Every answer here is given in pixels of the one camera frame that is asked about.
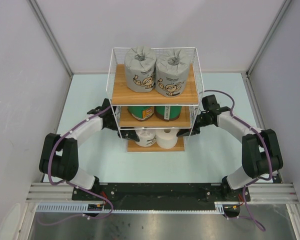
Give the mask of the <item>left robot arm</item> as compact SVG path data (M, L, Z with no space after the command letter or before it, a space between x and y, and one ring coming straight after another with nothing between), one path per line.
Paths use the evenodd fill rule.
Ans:
M135 130L119 130L115 121L115 108L105 98L101 106L87 112L84 120L77 123L63 135L46 135L41 152L39 171L48 177L51 185L63 182L82 188L83 194L90 200L100 196L99 179L87 173L79 166L79 147L95 133L109 129L116 131L119 137L139 142Z

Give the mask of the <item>white wire wooden shelf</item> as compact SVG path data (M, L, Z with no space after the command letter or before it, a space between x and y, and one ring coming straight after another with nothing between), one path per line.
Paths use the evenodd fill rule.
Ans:
M190 70L185 90L174 97L165 97L156 90L134 92L127 87L124 59L127 47L112 49L108 70L106 93L109 98L115 122L119 130L147 129L185 129L192 133L199 106L204 93L204 84L198 50L195 47L184 47L190 58ZM180 117L174 121L164 121L156 116L149 120L139 121L128 112L129 106L180 106Z

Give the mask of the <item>unwrapped white paper roll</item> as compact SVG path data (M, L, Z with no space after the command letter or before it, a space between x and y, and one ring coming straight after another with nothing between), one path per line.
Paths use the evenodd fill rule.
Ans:
M164 128L156 129L156 143L159 147L163 149L172 149L178 141L177 133L179 132L178 128Z

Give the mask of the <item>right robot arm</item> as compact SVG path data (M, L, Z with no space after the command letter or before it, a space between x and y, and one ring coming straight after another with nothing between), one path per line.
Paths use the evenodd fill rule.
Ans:
M214 125L241 143L241 167L221 181L221 196L232 201L244 187L258 180L271 180L273 173L283 168L284 162L276 132L253 127L245 122L233 112L234 99L223 91L217 92L231 99L231 107L220 106L214 94L203 97L203 111L196 116L192 129L179 130L176 136L198 135L200 128Z

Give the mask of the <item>grey roll back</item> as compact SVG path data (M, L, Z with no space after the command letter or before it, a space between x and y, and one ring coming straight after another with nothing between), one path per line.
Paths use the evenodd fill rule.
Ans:
M130 48L124 57L127 87L137 93L148 93L155 86L156 53L148 46Z

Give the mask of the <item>grey roll front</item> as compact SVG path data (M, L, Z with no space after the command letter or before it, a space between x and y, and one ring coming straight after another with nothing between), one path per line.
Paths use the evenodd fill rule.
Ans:
M177 97L186 88L191 59L183 48L172 48L155 63L155 90L167 98Z

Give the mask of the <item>grey roll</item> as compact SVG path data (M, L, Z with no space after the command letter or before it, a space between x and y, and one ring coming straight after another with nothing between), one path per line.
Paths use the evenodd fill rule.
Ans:
M155 90L167 98L177 97L186 88L191 59L183 48L172 48L155 63Z
M155 86L156 53L148 46L130 48L124 57L127 87L137 93L148 93Z

